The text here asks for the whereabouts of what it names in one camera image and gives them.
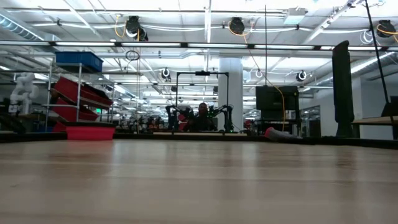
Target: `table surface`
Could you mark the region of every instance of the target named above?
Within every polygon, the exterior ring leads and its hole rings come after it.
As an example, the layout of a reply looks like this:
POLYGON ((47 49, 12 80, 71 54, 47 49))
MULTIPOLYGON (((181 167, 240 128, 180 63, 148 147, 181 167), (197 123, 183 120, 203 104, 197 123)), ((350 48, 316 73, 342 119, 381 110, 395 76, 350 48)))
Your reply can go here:
MULTIPOLYGON (((398 124, 398 116, 393 116, 394 119, 394 125, 397 123, 398 124)), ((389 124, 391 125, 391 118, 388 117, 378 117, 378 118, 364 118, 364 119, 359 119, 355 120, 352 122, 352 124, 389 124)))
POLYGON ((395 150, 153 140, 0 148, 0 223, 398 223, 395 150))

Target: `blue bin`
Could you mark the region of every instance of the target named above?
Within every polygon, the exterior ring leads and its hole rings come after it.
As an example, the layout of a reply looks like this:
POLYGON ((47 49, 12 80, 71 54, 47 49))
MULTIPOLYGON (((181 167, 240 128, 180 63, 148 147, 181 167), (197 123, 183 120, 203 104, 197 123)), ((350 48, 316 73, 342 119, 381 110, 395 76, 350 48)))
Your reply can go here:
POLYGON ((69 72, 79 72, 79 64, 83 73, 102 72, 103 61, 92 52, 56 52, 55 62, 69 72))

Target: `fluorescent light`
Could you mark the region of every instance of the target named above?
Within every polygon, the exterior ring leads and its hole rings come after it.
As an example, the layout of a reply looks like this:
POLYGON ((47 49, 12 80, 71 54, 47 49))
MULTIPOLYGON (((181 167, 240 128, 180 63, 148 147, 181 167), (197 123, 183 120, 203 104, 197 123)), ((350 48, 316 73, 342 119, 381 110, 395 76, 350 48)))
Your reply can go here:
POLYGON ((348 50, 367 50, 367 51, 373 51, 375 50, 374 47, 348 47, 348 50))
POLYGON ((257 87, 257 86, 263 86, 263 85, 243 85, 243 87, 257 87))
POLYGON ((136 110, 136 108, 135 107, 132 107, 132 106, 123 106, 125 109, 127 109, 127 110, 136 110))
POLYGON ((113 47, 112 42, 57 42, 58 46, 100 46, 100 47, 113 47))
POLYGON ((255 49, 284 49, 284 50, 313 50, 313 46, 301 46, 301 45, 255 45, 255 49))
POLYGON ((126 94, 126 91, 123 87, 119 86, 119 85, 115 85, 114 89, 120 93, 126 94))
POLYGON ((195 84, 195 86, 218 86, 218 84, 195 84))
POLYGON ((1 66, 1 65, 0 65, 0 68, 3 69, 3 70, 10 70, 9 68, 1 66))
POLYGON ((203 48, 246 48, 247 44, 188 44, 188 47, 203 47, 203 48))
POLYGON ((49 46, 45 41, 0 41, 0 45, 34 45, 34 46, 49 46))
POLYGON ((130 42, 121 44, 123 47, 181 47, 180 43, 130 42))
MULTIPOLYGON (((380 59, 383 59, 383 58, 385 58, 385 57, 387 57, 387 56, 390 56, 390 55, 392 55, 392 54, 394 54, 394 53, 395 53, 395 52, 386 53, 386 54, 380 56, 380 59)), ((372 60, 368 60, 367 62, 364 62, 364 63, 362 63, 361 65, 357 65, 357 66, 351 68, 351 74, 352 74, 352 73, 356 73, 356 72, 358 72, 358 71, 364 69, 365 67, 367 67, 368 65, 370 65, 370 64, 372 64, 372 63, 374 63, 374 62, 377 62, 377 58, 374 58, 374 59, 372 59, 372 60)))
POLYGON ((178 95, 178 97, 218 98, 217 95, 178 95))
POLYGON ((48 77, 46 77, 42 74, 38 74, 38 73, 35 73, 35 78, 37 78, 39 80, 48 80, 49 79, 48 77))
MULTIPOLYGON (((177 86, 176 83, 158 83, 158 85, 170 85, 170 86, 177 86)), ((189 86, 188 83, 179 83, 178 86, 189 86)))
POLYGON ((333 50, 334 48, 334 46, 322 46, 321 50, 333 50))

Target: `black monitor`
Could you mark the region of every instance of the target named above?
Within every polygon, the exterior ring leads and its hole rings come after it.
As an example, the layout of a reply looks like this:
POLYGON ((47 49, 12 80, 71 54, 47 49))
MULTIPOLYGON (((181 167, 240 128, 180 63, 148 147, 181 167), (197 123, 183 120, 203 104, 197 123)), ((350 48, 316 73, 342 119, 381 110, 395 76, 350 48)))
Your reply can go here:
POLYGON ((333 49, 333 94, 337 136, 353 137, 351 122, 354 121, 353 89, 351 86, 351 60, 346 40, 333 49))
MULTIPOLYGON (((278 89, 284 95, 285 110, 296 110, 299 105, 299 91, 297 86, 280 86, 278 89)), ((282 95, 273 86, 257 86, 256 109, 262 111, 281 111, 282 95)))

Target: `black screen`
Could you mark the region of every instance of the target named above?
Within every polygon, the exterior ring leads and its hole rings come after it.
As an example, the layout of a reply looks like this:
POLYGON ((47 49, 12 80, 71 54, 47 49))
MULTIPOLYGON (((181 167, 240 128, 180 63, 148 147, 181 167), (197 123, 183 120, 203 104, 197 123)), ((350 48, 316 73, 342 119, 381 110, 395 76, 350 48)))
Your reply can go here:
MULTIPOLYGON (((296 110, 299 91, 296 86, 280 86, 279 90, 284 94, 285 110, 296 110)), ((282 95, 273 86, 256 87, 256 109, 266 111, 282 110, 282 95)))

